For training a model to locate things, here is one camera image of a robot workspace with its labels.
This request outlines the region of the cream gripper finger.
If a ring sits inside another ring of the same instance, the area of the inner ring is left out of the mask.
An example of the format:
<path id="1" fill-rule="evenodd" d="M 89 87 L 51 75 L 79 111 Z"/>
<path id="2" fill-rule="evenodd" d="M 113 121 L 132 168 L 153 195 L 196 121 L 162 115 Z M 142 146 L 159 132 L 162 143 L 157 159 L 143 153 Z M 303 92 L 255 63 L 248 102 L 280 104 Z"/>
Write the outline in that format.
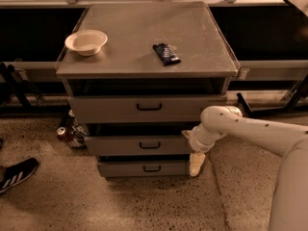
<path id="1" fill-rule="evenodd" d="M 190 155 L 190 176 L 195 177 L 198 175 L 201 167 L 205 161 L 205 154 L 202 152 L 195 152 Z"/>

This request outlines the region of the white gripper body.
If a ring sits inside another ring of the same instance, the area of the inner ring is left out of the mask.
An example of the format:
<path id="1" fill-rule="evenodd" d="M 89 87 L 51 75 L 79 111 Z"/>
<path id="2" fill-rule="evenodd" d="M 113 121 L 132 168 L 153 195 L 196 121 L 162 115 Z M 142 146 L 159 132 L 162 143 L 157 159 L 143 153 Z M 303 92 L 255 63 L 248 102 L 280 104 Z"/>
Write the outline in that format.
<path id="1" fill-rule="evenodd" d="M 214 135 L 202 125 L 194 126 L 192 130 L 183 130 L 182 135 L 188 140 L 193 152 L 208 152 L 214 145 Z"/>

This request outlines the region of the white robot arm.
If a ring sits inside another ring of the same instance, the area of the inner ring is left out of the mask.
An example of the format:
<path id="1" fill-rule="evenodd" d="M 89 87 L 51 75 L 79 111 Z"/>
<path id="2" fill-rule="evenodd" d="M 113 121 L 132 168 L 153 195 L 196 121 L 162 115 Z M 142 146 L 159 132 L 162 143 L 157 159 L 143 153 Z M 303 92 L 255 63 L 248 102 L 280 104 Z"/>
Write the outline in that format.
<path id="1" fill-rule="evenodd" d="M 269 217 L 269 231 L 308 231 L 308 127 L 248 118 L 234 106 L 210 106 L 200 123 L 182 134 L 191 148 L 190 176 L 205 154 L 227 135 L 252 142 L 281 157 Z"/>

